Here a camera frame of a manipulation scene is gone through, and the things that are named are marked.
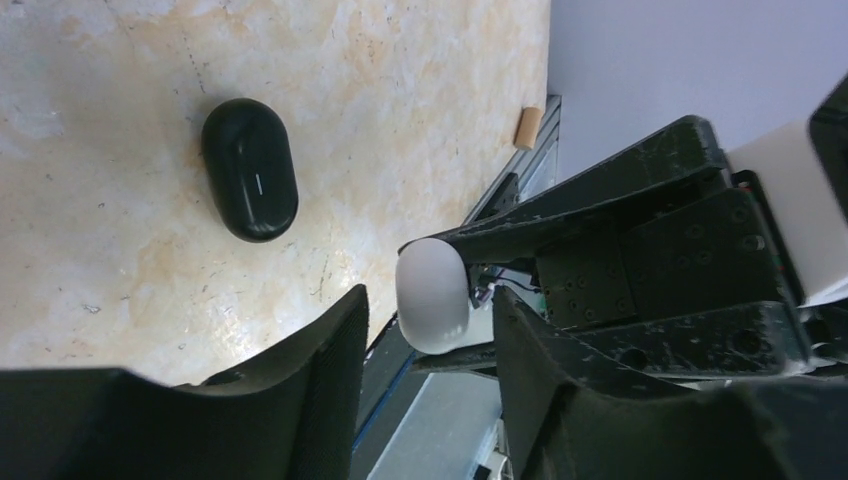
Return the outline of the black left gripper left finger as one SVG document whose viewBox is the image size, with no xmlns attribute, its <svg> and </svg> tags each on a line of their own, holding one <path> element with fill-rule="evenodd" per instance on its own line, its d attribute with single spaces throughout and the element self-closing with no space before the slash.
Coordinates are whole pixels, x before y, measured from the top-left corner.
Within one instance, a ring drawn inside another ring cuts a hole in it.
<svg viewBox="0 0 848 480">
<path fill-rule="evenodd" d="M 5 479 L 345 479 L 369 323 L 357 285 L 198 385 L 122 368 L 5 370 Z"/>
</svg>

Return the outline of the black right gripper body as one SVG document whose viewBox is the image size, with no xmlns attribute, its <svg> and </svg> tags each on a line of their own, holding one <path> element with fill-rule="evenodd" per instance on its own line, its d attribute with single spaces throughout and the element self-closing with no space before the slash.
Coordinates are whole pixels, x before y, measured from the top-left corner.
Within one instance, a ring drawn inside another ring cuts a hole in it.
<svg viewBox="0 0 848 480">
<path fill-rule="evenodd" d="M 757 176 L 683 198 L 641 224 L 629 213 L 538 252 L 547 319 L 591 331 L 804 294 Z"/>
</svg>

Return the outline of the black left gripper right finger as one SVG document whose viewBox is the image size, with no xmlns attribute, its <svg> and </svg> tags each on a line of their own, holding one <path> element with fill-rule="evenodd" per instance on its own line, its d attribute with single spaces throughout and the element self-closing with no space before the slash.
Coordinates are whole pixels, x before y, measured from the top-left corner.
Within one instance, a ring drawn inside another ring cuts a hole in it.
<svg viewBox="0 0 848 480">
<path fill-rule="evenodd" d="M 698 391 L 622 365 L 493 297 L 496 369 L 519 479 L 843 479 L 847 387 L 751 381 Z"/>
</svg>

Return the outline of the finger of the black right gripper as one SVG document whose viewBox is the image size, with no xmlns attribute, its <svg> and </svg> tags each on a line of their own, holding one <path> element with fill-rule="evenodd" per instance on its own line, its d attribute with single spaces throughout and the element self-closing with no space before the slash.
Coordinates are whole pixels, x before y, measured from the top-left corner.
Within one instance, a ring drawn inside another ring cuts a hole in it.
<svg viewBox="0 0 848 480">
<path fill-rule="evenodd" d="M 494 216 L 435 234 L 466 264 L 507 263 L 613 222 L 628 229 L 718 187 L 727 167 L 712 124 L 687 115 Z"/>
<path fill-rule="evenodd" d="M 797 312 L 775 301 L 613 327 L 574 331 L 555 327 L 523 302 L 544 339 L 571 336 L 648 375 L 677 380 L 785 377 L 810 370 L 812 347 Z"/>
</svg>

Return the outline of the white oval charging case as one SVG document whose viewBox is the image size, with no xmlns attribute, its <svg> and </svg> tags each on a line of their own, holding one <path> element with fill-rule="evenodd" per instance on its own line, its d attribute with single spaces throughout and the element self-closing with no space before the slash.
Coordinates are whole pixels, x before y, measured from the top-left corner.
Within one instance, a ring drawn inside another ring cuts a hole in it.
<svg viewBox="0 0 848 480">
<path fill-rule="evenodd" d="M 470 317 L 459 253 L 439 239 L 413 241 L 399 255 L 395 284 L 398 322 L 409 345 L 426 355 L 456 348 Z"/>
</svg>

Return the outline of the black oval charging case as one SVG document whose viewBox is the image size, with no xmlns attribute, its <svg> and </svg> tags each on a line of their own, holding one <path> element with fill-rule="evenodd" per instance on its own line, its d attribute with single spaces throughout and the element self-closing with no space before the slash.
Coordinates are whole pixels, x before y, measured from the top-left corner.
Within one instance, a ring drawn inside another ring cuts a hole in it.
<svg viewBox="0 0 848 480">
<path fill-rule="evenodd" d="M 237 238 L 264 243 L 293 224 L 299 192 L 285 125 L 250 98 L 215 107 L 201 131 L 201 154 L 216 208 Z"/>
</svg>

